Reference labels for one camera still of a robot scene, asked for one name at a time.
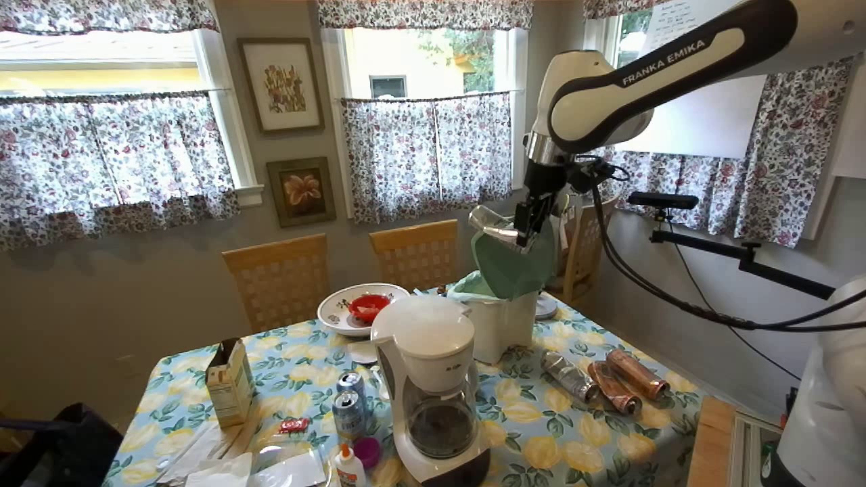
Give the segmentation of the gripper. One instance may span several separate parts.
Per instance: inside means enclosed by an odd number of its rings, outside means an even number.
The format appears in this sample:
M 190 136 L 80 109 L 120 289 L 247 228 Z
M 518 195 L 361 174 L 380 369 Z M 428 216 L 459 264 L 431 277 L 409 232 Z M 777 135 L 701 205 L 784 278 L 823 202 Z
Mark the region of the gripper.
M 545 220 L 549 218 L 550 198 L 561 191 L 566 184 L 567 168 L 563 164 L 541 164 L 528 160 L 524 175 L 526 198 L 516 206 L 514 230 L 517 232 L 518 247 L 531 246 L 534 232 L 541 232 Z

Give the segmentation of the crushed silver can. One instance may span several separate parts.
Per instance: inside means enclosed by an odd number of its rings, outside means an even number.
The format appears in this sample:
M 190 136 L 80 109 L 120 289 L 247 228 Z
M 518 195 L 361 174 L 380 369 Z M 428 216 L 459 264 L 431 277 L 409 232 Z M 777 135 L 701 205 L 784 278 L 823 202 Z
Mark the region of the crushed silver can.
M 590 403 L 601 392 L 594 379 L 591 379 L 587 373 L 576 367 L 559 352 L 544 351 L 541 355 L 541 366 L 566 392 L 581 402 Z
M 504 216 L 489 209 L 488 206 L 476 206 L 470 210 L 468 222 L 477 231 L 482 232 L 482 234 L 485 234 L 494 241 L 498 241 L 500 246 L 511 250 L 511 252 L 525 254 L 530 249 L 528 246 L 520 246 L 518 244 L 518 237 L 521 235 L 514 228 L 513 221 L 504 218 Z

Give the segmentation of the crushed copper can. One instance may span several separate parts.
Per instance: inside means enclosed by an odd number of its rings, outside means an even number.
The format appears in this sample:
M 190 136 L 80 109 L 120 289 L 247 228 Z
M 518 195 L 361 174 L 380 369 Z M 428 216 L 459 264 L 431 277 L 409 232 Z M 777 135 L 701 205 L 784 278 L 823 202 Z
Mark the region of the crushed copper can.
M 609 351 L 606 354 L 606 363 L 648 400 L 658 401 L 670 392 L 670 385 L 666 380 L 643 366 L 628 352 L 619 349 Z
M 622 415 L 635 416 L 641 412 L 643 402 L 621 382 L 615 370 L 605 361 L 593 361 L 587 372 L 597 383 L 604 398 Z

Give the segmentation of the white coffee maker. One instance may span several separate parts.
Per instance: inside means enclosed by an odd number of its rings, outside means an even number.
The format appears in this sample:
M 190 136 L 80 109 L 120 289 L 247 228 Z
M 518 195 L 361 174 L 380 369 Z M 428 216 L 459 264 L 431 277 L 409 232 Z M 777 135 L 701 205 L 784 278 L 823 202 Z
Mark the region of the white coffee maker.
M 377 315 L 370 339 L 390 397 L 392 439 L 408 474 L 419 487 L 480 487 L 491 453 L 476 408 L 478 371 L 468 307 L 437 295 L 405 297 Z M 433 394 L 458 388 L 464 380 L 470 383 L 478 432 L 467 450 L 449 459 L 433 459 L 415 449 L 403 412 L 406 379 Z

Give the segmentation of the window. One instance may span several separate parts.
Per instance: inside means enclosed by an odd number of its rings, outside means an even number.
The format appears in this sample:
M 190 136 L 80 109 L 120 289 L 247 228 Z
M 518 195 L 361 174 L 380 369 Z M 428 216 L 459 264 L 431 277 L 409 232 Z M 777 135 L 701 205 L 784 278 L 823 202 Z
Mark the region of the window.
M 208 0 L 219 24 L 214 0 Z M 204 91 L 210 96 L 241 207 L 259 206 L 250 143 L 227 46 L 219 31 L 90 32 L 28 36 L 0 32 L 0 96 Z
M 388 99 L 440 99 L 475 95 L 465 91 L 464 80 L 472 70 L 470 59 L 455 55 L 445 37 L 449 30 L 425 30 L 429 40 L 420 38 L 420 30 L 331 30 L 322 28 L 321 46 L 327 85 L 331 96 L 335 141 L 340 165 L 344 209 L 349 220 L 355 218 L 355 197 L 344 125 L 340 113 L 344 98 L 378 99 L 377 80 L 386 80 L 392 91 Z M 484 38 L 491 41 L 494 83 L 492 92 L 510 93 L 511 113 L 511 191 L 523 186 L 525 157 L 520 148 L 526 121 L 526 87 L 528 86 L 527 30 L 490 30 Z

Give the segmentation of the white paper napkin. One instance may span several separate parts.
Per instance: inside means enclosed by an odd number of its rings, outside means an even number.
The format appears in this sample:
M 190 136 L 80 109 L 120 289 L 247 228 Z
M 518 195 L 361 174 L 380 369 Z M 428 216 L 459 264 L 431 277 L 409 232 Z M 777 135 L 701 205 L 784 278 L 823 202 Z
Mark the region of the white paper napkin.
M 378 363 L 378 354 L 370 340 L 359 340 L 347 345 L 350 360 L 358 365 L 371 367 Z

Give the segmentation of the white floral bowl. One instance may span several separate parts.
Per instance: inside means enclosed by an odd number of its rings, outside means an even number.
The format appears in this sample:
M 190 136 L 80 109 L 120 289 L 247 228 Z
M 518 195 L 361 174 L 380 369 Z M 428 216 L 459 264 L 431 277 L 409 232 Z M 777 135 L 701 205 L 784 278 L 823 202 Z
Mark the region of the white floral bowl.
M 390 283 L 363 283 L 331 293 L 317 309 L 317 317 L 328 329 L 348 337 L 370 337 L 370 324 L 350 314 L 350 302 L 364 295 L 386 296 L 391 302 L 409 296 L 409 291 Z

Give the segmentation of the glass coffee carafe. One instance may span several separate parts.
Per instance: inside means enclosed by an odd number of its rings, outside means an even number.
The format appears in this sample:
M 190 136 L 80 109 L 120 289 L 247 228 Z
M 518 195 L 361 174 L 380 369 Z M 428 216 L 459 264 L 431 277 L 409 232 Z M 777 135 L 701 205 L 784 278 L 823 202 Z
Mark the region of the glass coffee carafe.
M 403 385 L 409 441 L 421 454 L 433 459 L 460 455 L 474 441 L 478 419 L 467 380 L 448 392 L 427 392 L 410 379 Z

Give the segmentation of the floral curtain valance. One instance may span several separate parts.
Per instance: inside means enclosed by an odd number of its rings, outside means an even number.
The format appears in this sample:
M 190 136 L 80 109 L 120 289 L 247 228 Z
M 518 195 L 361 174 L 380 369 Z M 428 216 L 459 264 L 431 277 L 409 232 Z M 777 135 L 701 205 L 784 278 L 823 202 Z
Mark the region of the floral curtain valance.
M 316 0 L 331 30 L 529 30 L 534 0 Z
M 82 36 L 219 31 L 208 0 L 0 0 L 0 32 Z
M 583 0 L 583 13 L 588 20 L 615 18 L 652 9 L 655 3 L 656 0 Z

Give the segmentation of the framed orange flower picture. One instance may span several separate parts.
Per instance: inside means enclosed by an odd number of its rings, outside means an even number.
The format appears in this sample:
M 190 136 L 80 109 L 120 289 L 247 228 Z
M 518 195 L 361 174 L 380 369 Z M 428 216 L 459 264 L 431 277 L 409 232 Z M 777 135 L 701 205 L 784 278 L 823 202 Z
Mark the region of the framed orange flower picture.
M 272 161 L 266 167 L 281 228 L 318 224 L 336 218 L 326 157 Z

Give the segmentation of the framed flower print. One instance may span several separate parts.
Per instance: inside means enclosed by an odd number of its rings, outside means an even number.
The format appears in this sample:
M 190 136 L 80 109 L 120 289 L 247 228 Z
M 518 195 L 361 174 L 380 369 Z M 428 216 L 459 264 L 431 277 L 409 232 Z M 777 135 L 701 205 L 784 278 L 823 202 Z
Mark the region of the framed flower print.
M 246 37 L 236 43 L 261 133 L 324 129 L 309 38 Z

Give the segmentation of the wooden board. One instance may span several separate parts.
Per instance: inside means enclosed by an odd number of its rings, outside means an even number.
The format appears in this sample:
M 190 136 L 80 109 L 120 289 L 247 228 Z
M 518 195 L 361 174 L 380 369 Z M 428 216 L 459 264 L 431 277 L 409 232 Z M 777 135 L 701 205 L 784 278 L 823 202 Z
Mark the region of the wooden board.
M 732 404 L 703 398 L 687 487 L 728 487 L 735 416 Z

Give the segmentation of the white glue bottle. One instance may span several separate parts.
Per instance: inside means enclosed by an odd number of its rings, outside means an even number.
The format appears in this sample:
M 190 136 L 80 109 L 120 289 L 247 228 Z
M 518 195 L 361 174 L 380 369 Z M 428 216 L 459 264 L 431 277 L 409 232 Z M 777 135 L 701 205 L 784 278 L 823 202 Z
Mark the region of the white glue bottle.
M 341 443 L 333 457 L 338 487 L 368 487 L 364 465 L 347 443 Z

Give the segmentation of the clear plastic bag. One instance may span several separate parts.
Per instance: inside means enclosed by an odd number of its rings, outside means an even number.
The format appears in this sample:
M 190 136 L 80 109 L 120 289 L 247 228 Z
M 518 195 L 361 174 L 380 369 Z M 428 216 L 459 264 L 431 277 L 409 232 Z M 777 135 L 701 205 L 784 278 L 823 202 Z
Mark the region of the clear plastic bag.
M 331 480 L 321 449 L 287 434 L 260 438 L 251 453 L 246 487 L 327 487 Z

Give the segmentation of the black bag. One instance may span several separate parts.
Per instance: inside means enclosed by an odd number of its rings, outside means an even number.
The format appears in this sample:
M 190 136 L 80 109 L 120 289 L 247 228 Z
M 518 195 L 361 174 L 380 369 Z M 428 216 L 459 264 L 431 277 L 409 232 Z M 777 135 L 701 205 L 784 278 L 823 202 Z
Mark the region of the black bag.
M 52 420 L 0 418 L 0 432 L 28 432 L 15 453 L 0 454 L 0 487 L 102 487 L 124 436 L 78 402 Z

